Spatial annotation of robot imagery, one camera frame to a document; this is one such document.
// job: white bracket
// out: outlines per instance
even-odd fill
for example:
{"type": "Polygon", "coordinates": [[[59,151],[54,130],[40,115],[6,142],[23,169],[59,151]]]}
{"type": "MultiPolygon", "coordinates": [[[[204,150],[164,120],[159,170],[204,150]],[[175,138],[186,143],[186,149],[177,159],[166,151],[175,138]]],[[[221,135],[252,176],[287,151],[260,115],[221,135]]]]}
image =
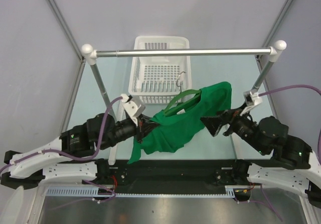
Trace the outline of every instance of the white bracket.
{"type": "Polygon", "coordinates": [[[85,57],[86,62],[89,65],[95,65],[96,64],[96,59],[97,59],[96,50],[94,50],[93,47],[90,44],[82,45],[81,53],[85,57]]]}
{"type": "Polygon", "coordinates": [[[35,150],[23,154],[13,155],[13,157],[10,160],[10,164],[12,164],[12,166],[9,167],[10,176],[16,179],[24,179],[29,177],[36,171],[45,168],[48,165],[56,164],[63,161],[69,161],[69,158],[61,156],[58,153],[40,153],[20,163],[15,163],[16,160],[21,159],[22,157],[25,157],[32,153],[40,152],[42,150],[61,150],[61,145],[62,142],[59,139],[59,137],[57,137],[54,141],[35,150]]]}
{"type": "Polygon", "coordinates": [[[271,170],[252,164],[247,173],[249,182],[277,187],[307,198],[305,190],[309,188],[309,180],[292,170],[271,170]]]}
{"type": "Polygon", "coordinates": [[[274,43],[273,47],[271,47],[271,54],[269,57],[270,62],[276,62],[280,57],[283,50],[286,49],[286,42],[283,40],[278,40],[274,43]]]}
{"type": "Polygon", "coordinates": [[[81,182],[82,180],[94,180],[97,178],[97,165],[95,162],[84,164],[55,164],[43,169],[45,179],[41,183],[48,182],[81,182]]]}
{"type": "Polygon", "coordinates": [[[251,111],[253,108],[255,108],[256,106],[258,106],[263,102],[262,98],[259,97],[259,94],[256,90],[250,90],[250,91],[244,92],[243,95],[247,106],[243,109],[240,116],[251,111]]]}
{"type": "Polygon", "coordinates": [[[139,99],[139,97],[132,97],[131,100],[129,100],[129,96],[127,96],[125,93],[120,95],[122,97],[121,102],[123,103],[124,109],[128,116],[131,118],[131,120],[138,126],[138,120],[137,117],[142,114],[142,112],[145,110],[144,103],[139,99]]]}

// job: white wall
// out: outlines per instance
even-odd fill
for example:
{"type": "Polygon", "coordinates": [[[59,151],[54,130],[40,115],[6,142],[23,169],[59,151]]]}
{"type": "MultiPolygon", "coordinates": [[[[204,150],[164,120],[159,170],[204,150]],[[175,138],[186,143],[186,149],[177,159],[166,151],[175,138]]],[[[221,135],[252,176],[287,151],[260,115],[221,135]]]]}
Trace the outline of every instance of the white wall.
{"type": "MultiPolygon", "coordinates": [[[[321,89],[321,0],[295,0],[273,41],[283,39],[287,49],[267,77],[270,89],[309,84],[321,89]]],[[[279,119],[290,134],[317,150],[321,128],[321,98],[309,89],[272,95],[279,119]]]]}
{"type": "Polygon", "coordinates": [[[285,0],[56,0],[78,44],[132,49],[140,35],[191,48],[260,47],[285,0]]]}
{"type": "MultiPolygon", "coordinates": [[[[0,8],[2,162],[7,150],[26,152],[59,134],[80,62],[45,0],[0,0],[0,8]]],[[[11,193],[0,186],[0,212],[11,193]]]]}

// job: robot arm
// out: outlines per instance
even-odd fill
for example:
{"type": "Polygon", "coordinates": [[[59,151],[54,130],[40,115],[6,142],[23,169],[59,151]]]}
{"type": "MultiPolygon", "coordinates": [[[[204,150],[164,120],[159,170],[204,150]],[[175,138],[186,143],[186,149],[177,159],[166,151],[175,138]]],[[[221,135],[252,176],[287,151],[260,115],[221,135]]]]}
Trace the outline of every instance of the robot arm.
{"type": "Polygon", "coordinates": [[[236,133],[261,155],[269,155],[273,151],[270,163],[283,170],[237,160],[231,174],[235,182],[262,183],[288,190],[308,198],[312,205],[321,208],[321,165],[311,146],[298,137],[288,135],[288,126],[273,116],[254,122],[249,111],[262,100],[251,91],[245,92],[244,97],[245,103],[241,107],[221,111],[215,117],[202,117],[201,121],[212,136],[218,135],[222,126],[229,125],[224,136],[236,133]]]}
{"type": "MultiPolygon", "coordinates": [[[[149,117],[142,114],[145,106],[138,97],[122,94],[122,104],[126,112],[126,119],[115,122],[114,118],[108,115],[100,150],[113,147],[134,136],[141,141],[158,126],[158,123],[150,121],[149,117]]],[[[80,158],[94,155],[103,116],[104,114],[99,114],[88,119],[84,124],[63,132],[54,141],[27,153],[7,151],[4,162],[10,167],[9,171],[2,175],[1,184],[14,188],[26,183],[24,185],[26,189],[37,186],[42,180],[56,179],[59,181],[63,177],[68,177],[66,178],[68,182],[74,182],[75,179],[95,179],[97,167],[94,161],[77,165],[58,163],[71,161],[72,159],[68,156],[82,161],[80,158]]]]}

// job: white plastic basket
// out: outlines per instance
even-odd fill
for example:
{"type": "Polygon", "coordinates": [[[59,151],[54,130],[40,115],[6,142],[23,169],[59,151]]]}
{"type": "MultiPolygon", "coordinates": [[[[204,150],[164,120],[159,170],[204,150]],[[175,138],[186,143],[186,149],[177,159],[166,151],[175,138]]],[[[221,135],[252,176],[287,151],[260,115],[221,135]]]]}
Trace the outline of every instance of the white plastic basket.
{"type": "MultiPolygon", "coordinates": [[[[189,47],[190,43],[184,37],[139,36],[135,40],[134,49],[189,47]]],[[[192,88],[190,56],[133,57],[128,92],[139,96],[146,104],[167,104],[180,93],[178,76],[178,85],[182,91],[192,88]]]]}

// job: green t-shirt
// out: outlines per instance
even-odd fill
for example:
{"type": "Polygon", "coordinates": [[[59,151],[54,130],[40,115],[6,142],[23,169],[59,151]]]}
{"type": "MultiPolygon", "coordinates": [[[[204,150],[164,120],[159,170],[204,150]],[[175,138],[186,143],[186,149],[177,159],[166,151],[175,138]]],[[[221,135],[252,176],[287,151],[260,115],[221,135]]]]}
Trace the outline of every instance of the green t-shirt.
{"type": "Polygon", "coordinates": [[[155,151],[174,153],[182,148],[193,138],[194,134],[205,127],[200,118],[212,117],[217,111],[230,109],[231,97],[231,84],[220,82],[201,88],[200,93],[185,103],[178,104],[169,110],[161,110],[150,119],[159,123],[160,126],[143,138],[142,143],[134,139],[128,164],[140,159],[142,149],[146,154],[151,154],[155,151]]]}

